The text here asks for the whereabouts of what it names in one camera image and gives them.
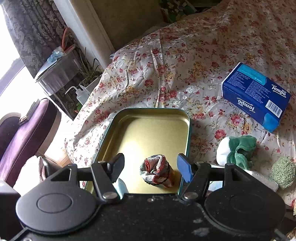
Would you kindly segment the white and green plush toy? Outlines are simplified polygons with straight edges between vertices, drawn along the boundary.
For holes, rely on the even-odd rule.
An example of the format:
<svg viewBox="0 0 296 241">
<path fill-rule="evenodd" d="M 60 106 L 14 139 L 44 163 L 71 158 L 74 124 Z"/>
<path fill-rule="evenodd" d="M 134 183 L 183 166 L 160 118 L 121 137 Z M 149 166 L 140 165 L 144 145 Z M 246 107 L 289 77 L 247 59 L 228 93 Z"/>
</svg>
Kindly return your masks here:
<svg viewBox="0 0 296 241">
<path fill-rule="evenodd" d="M 216 151 L 216 161 L 220 166 L 235 164 L 249 170 L 253 166 L 251 158 L 256 149 L 257 139 L 253 136 L 225 137 Z"/>
</svg>

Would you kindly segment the gold metal tin tray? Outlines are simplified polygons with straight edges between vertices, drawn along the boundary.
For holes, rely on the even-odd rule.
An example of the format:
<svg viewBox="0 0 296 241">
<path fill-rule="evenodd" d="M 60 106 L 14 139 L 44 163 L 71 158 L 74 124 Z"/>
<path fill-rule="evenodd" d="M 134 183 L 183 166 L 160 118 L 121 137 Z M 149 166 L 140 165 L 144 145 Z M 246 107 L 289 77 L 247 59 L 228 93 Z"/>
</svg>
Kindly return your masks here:
<svg viewBox="0 0 296 241">
<path fill-rule="evenodd" d="M 189 153 L 191 119 L 174 108 L 127 108 L 115 115 L 94 162 L 110 161 L 118 153 L 125 156 L 125 167 L 116 189 L 128 193 L 161 194 L 177 193 L 181 175 L 177 168 L 179 153 Z M 140 176 L 140 166 L 145 158 L 162 154 L 174 170 L 174 185 L 170 188 L 147 184 Z"/>
</svg>

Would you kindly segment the red striped sock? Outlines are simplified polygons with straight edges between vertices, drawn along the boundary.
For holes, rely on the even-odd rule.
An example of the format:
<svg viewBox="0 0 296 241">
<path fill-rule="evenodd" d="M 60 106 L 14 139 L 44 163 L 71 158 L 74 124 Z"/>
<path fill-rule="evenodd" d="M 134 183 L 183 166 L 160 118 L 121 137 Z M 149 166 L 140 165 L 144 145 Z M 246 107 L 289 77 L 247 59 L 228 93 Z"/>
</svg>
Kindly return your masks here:
<svg viewBox="0 0 296 241">
<path fill-rule="evenodd" d="M 142 162 L 139 170 L 141 178 L 145 183 L 171 188 L 175 181 L 175 173 L 164 155 L 152 155 Z"/>
</svg>

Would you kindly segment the floral bed sheet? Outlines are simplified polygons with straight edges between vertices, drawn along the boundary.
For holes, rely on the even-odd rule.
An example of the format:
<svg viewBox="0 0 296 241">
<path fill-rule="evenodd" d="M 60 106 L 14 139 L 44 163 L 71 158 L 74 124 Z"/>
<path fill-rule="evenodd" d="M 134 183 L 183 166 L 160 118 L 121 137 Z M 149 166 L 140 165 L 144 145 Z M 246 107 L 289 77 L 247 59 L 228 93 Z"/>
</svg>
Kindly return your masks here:
<svg viewBox="0 0 296 241">
<path fill-rule="evenodd" d="M 221 95 L 243 63 L 291 95 L 274 132 Z M 222 1 L 118 50 L 65 140 L 70 160 L 92 164 L 114 116 L 125 108 L 176 108 L 191 119 L 189 156 L 213 163 L 221 140 L 257 139 L 253 169 L 270 177 L 280 157 L 295 164 L 295 1 Z M 295 206 L 295 180 L 279 195 Z"/>
</svg>

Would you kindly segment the blue Tempo tissue pack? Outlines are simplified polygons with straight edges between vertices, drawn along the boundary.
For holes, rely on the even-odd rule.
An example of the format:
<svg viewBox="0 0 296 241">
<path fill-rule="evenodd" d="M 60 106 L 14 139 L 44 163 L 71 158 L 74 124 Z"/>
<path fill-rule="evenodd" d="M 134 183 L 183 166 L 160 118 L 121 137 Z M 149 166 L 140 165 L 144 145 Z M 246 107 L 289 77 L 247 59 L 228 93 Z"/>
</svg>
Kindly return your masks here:
<svg viewBox="0 0 296 241">
<path fill-rule="evenodd" d="M 251 67 L 238 63 L 221 83 L 222 97 L 249 114 L 267 131 L 280 124 L 290 93 Z"/>
</svg>

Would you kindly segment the silver round side table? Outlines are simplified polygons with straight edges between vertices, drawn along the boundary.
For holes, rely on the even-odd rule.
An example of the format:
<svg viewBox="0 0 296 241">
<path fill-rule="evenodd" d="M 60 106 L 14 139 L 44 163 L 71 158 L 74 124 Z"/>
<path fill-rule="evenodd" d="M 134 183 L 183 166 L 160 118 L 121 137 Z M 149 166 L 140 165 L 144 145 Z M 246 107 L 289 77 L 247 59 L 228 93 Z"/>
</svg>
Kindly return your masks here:
<svg viewBox="0 0 296 241">
<path fill-rule="evenodd" d="M 35 82 L 43 88 L 49 99 L 72 120 L 77 115 L 78 104 L 72 87 L 78 87 L 82 81 L 80 69 L 79 51 L 73 46 L 56 62 L 45 62 L 35 77 Z"/>
</svg>

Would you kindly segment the purple upholstered stool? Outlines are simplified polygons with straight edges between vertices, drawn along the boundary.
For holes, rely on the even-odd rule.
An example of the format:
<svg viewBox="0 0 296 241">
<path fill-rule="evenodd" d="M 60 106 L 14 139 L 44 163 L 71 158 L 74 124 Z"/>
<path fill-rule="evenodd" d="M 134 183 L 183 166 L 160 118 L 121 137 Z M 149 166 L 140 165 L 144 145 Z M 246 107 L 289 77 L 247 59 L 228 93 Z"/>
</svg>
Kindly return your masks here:
<svg viewBox="0 0 296 241">
<path fill-rule="evenodd" d="M 1 119 L 1 180 L 13 187 L 26 161 L 42 156 L 53 141 L 61 112 L 49 99 L 42 99 L 29 120 L 19 125 L 20 115 Z"/>
</svg>

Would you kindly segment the green fuzzy ball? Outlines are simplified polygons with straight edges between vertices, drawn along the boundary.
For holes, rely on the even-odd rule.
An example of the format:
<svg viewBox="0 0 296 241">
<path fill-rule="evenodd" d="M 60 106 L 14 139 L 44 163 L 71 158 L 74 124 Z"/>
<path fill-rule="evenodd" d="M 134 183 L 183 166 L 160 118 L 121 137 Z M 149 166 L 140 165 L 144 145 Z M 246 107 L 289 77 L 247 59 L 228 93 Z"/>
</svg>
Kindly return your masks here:
<svg viewBox="0 0 296 241">
<path fill-rule="evenodd" d="M 295 180 L 295 164 L 290 157 L 280 157 L 272 166 L 270 177 L 284 190 Z"/>
</svg>

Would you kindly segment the white squeeze bottle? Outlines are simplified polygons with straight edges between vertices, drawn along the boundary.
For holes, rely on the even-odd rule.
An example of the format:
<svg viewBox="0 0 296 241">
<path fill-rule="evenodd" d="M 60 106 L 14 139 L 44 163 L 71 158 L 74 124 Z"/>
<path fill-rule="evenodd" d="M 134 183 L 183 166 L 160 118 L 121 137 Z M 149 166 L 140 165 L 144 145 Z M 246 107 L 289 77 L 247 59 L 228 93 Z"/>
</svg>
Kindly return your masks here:
<svg viewBox="0 0 296 241">
<path fill-rule="evenodd" d="M 90 96 L 90 92 L 87 90 L 86 87 L 79 85 L 79 88 L 75 87 L 75 86 L 71 86 L 66 92 L 65 94 L 67 94 L 71 89 L 75 90 L 76 93 L 76 98 L 77 100 L 84 105 L 85 102 L 88 100 L 88 97 Z"/>
</svg>

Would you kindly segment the potted green plant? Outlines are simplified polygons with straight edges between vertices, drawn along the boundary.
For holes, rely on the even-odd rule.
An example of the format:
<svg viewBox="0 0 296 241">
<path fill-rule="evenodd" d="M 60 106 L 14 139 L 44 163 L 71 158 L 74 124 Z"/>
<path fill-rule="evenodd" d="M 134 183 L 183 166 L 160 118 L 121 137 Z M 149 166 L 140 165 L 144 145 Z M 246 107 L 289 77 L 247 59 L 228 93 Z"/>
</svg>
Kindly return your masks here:
<svg viewBox="0 0 296 241">
<path fill-rule="evenodd" d="M 81 66 L 78 72 L 83 76 L 81 85 L 87 87 L 102 75 L 101 66 L 96 58 L 94 58 L 91 63 L 87 60 L 85 56 L 86 48 L 82 51 L 79 47 L 76 47 L 76 52 Z"/>
</svg>

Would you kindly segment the white tissue pack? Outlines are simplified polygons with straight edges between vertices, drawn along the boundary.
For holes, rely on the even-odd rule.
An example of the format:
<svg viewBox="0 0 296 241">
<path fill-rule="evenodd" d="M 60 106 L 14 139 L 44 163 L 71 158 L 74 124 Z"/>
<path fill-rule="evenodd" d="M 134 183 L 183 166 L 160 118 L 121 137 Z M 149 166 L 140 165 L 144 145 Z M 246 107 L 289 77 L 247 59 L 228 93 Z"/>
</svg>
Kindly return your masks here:
<svg viewBox="0 0 296 241">
<path fill-rule="evenodd" d="M 266 185 L 268 188 L 270 188 L 274 192 L 277 192 L 279 186 L 272 178 L 266 177 L 256 171 L 245 170 L 245 172 L 247 172 L 249 175 L 251 175 L 252 177 L 257 179 L 258 181 L 260 181 L 264 185 Z M 215 190 L 220 189 L 222 187 L 223 187 L 223 181 L 211 181 L 208 190 L 212 192 L 212 191 L 215 191 Z"/>
</svg>

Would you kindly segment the patterned grey curtain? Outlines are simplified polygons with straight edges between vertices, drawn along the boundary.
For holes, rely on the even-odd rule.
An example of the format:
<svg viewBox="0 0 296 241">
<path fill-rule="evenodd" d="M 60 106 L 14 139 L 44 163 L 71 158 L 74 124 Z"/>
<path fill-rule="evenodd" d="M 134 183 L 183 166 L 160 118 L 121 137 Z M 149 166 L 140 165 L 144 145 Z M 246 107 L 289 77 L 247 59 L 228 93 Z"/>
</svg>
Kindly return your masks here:
<svg viewBox="0 0 296 241">
<path fill-rule="evenodd" d="M 1 9 L 18 54 L 35 77 L 53 50 L 62 45 L 66 23 L 54 1 L 1 1 Z"/>
</svg>

